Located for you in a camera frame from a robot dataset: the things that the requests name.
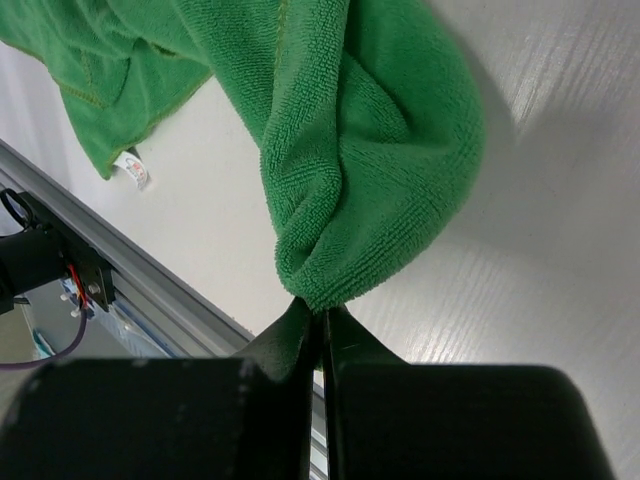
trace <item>black bracket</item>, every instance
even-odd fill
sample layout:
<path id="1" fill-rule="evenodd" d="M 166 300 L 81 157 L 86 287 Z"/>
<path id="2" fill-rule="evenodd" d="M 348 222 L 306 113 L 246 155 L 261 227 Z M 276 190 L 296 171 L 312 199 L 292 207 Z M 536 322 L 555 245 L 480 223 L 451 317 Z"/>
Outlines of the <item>black bracket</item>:
<path id="1" fill-rule="evenodd" d="M 108 311 L 109 304 L 115 300 L 109 262 L 29 193 L 20 193 L 20 197 L 33 210 L 36 223 L 45 229 L 53 229 L 61 239 L 62 258 L 76 268 L 87 296 L 104 311 Z"/>

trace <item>green microfiber cloth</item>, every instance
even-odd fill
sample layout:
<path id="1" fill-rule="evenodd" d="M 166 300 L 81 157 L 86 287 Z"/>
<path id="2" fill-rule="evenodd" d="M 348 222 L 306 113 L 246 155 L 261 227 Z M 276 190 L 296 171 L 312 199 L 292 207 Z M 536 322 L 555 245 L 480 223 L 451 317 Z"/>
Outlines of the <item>green microfiber cloth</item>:
<path id="1" fill-rule="evenodd" d="M 0 37 L 47 65 L 105 178 L 214 74 L 261 150 L 280 279 L 315 311 L 410 262 L 480 164 L 475 85 L 420 0 L 3 0 Z"/>

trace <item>black cable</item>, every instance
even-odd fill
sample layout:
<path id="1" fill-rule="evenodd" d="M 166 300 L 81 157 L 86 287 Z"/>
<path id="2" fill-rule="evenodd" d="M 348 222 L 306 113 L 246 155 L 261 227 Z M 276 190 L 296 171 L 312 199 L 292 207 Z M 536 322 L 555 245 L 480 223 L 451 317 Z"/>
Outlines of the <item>black cable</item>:
<path id="1" fill-rule="evenodd" d="M 28 228 L 33 227 L 33 212 L 31 211 L 31 207 L 25 202 L 16 192 L 10 188 L 5 188 L 0 192 L 0 202 L 4 205 L 4 208 L 7 210 L 9 215 L 18 222 L 18 224 L 23 228 L 23 230 L 27 230 Z M 20 206 L 23 210 L 24 215 L 20 215 L 13 206 L 13 203 Z"/>
<path id="2" fill-rule="evenodd" d="M 48 358 L 41 358 L 40 360 L 33 360 L 31 362 L 19 362 L 19 363 L 0 363 L 0 371 L 3 372 L 13 372 L 17 370 L 29 370 L 36 367 L 41 367 L 42 365 L 46 365 L 55 360 L 59 360 L 61 358 L 66 357 L 71 352 L 73 352 L 84 337 L 85 332 L 87 331 L 87 322 L 89 319 L 89 312 L 87 310 L 88 307 L 83 305 L 82 300 L 80 300 L 80 305 L 78 307 L 80 309 L 80 327 L 78 327 L 78 333 L 76 334 L 76 338 L 73 339 L 71 345 L 65 348 L 60 353 L 56 353 L 55 355 Z"/>

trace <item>red wire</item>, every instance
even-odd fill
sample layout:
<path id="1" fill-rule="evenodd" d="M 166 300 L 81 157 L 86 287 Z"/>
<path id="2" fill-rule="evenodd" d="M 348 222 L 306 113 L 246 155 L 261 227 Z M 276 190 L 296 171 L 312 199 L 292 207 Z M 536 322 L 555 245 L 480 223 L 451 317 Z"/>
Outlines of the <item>red wire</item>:
<path id="1" fill-rule="evenodd" d="M 82 300 L 81 308 L 87 308 L 89 302 L 87 301 L 87 294 L 82 287 L 82 282 L 80 281 L 80 277 L 78 276 L 78 272 L 76 271 L 76 267 L 72 264 L 69 264 L 69 271 L 71 272 L 71 278 L 73 282 L 76 284 L 76 288 L 78 289 L 78 298 Z"/>

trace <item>towel label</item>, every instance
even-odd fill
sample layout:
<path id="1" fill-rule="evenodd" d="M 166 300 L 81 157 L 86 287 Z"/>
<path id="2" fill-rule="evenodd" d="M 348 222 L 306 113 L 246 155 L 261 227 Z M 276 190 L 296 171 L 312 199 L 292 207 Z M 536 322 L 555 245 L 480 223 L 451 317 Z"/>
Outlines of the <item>towel label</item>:
<path id="1" fill-rule="evenodd" d="M 123 169 L 136 182 L 138 190 L 142 190 L 149 181 L 149 172 L 142 161 L 133 153 L 124 151 L 116 159 L 114 165 Z"/>

